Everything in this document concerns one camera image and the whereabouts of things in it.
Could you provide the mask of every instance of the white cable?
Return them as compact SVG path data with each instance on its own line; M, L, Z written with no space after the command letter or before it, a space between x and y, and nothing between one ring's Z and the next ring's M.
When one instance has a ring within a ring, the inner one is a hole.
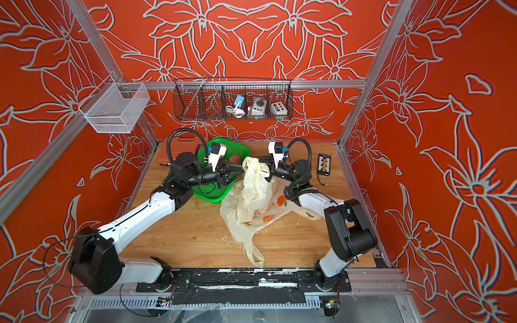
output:
M243 109L239 109L239 108L231 106L231 105L226 106L226 112L233 114L236 118L242 118L243 116L246 115L246 112L244 112Z

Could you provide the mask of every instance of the white plastic bag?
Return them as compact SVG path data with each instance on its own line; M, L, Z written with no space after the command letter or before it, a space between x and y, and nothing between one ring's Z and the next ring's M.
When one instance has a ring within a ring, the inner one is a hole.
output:
M286 201L284 188L288 182L284 179L277 179L270 192L270 200L266 210L255 212L252 219L246 223L237 221L237 208L241 193L245 189L244 181L236 182L230 189L226 197L221 202L219 213L224 219L232 237L235 241L242 242L246 255L254 266L263 268L265 259L260 251L253 244L253 235L259 230L273 223L276 219L294 211L309 220L318 220L321 217L304 207L296 205L294 202Z
M267 210L273 184L273 180L271 182L266 180L266 177L269 177L269 167L259 162L258 158L244 158L242 167L246 172L244 188L238 196L237 222L239 223L250 222L256 212Z

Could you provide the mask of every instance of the white wire basket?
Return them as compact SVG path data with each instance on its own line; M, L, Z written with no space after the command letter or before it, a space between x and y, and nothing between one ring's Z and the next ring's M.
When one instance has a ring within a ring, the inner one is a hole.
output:
M142 83L136 91L120 91L109 83L99 100L84 113L97 133L131 133L149 102L149 93Z

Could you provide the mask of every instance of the orange fruit print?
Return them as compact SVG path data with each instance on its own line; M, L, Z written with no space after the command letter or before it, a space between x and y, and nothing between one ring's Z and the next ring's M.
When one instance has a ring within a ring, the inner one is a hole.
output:
M269 222L269 221L273 221L273 219L275 218L275 216L266 216L263 218L264 222Z
M277 204L280 206L280 205L284 205L284 203L285 203L285 196L284 196L284 195L282 195L282 196L280 196L280 197L278 198L278 200L277 200Z

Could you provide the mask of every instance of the remote control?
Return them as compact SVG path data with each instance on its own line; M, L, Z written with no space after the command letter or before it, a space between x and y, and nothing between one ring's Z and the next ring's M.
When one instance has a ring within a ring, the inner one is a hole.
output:
M263 116L266 114L267 101L261 97L253 98L253 106L250 110L250 116Z
M282 102L273 103L269 109L271 110L271 114L274 116L286 116L287 109Z

